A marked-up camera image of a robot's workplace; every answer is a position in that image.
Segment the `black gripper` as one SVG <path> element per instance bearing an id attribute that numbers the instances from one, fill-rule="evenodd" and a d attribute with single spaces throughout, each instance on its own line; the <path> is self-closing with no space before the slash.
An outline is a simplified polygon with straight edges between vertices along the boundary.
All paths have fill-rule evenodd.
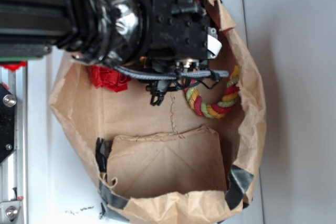
<path id="1" fill-rule="evenodd" d="M 158 73 L 206 70 L 221 50 L 216 29 L 196 0 L 149 0 L 151 42 L 146 65 Z M 172 80 L 149 81 L 150 105 L 160 106 Z"/>

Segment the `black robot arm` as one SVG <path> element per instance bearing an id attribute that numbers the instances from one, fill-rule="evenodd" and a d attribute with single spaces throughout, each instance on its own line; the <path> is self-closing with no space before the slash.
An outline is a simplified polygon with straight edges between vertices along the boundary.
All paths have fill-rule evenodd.
<path id="1" fill-rule="evenodd" d="M 75 62 L 147 84 L 152 105 L 167 92 L 214 81 L 222 47 L 197 0 L 1 0 L 1 65 L 41 58 L 53 46 Z"/>

